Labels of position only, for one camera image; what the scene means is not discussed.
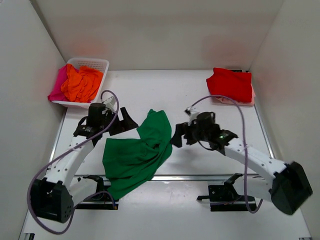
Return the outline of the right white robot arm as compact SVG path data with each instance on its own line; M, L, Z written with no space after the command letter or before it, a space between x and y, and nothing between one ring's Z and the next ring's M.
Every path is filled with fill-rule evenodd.
M286 215L293 215L313 194L299 163L271 158L245 144L235 133L221 129L215 123L214 112L191 113L188 122L177 124L171 143L181 148L183 139L189 146L206 142L208 151L217 151L257 174L245 176L235 173L223 183L209 185L208 195L199 195L197 200L209 200L213 212L236 211L236 206L227 204L245 200L254 211L257 208L254 199L258 198L273 203Z

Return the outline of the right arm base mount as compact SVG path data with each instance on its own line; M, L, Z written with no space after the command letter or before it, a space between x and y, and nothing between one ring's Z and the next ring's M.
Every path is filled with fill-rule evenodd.
M209 203L211 212L247 212L244 194L238 194L234 188L234 183L242 176L235 173L222 183L210 183L208 195L199 195L196 200Z

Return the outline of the green t shirt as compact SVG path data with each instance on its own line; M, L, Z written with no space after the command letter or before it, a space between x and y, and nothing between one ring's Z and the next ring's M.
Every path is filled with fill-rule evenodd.
M172 128L164 110L150 109L136 129L137 138L108 138L102 164L110 181L108 192L116 200L151 180L171 156Z

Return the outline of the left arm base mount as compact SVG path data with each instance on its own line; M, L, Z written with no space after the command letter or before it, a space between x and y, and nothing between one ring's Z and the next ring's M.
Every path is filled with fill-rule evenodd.
M96 183L95 192L101 192L95 196L91 196L92 193L88 194L86 198L78 203L75 208L79 210L118 210L119 199L115 199L110 193L109 188L111 183L102 175L84 175L78 178L82 180L90 180Z

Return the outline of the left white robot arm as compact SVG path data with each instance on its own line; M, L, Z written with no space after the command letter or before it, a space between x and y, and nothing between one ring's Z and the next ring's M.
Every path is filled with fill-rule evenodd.
M137 127L125 107L92 103L88 115L78 122L67 153L52 163L42 179L32 183L29 205L35 216L65 223L77 204L87 198L101 198L105 194L103 179L97 175L85 175L74 180L79 167L103 133L113 136Z

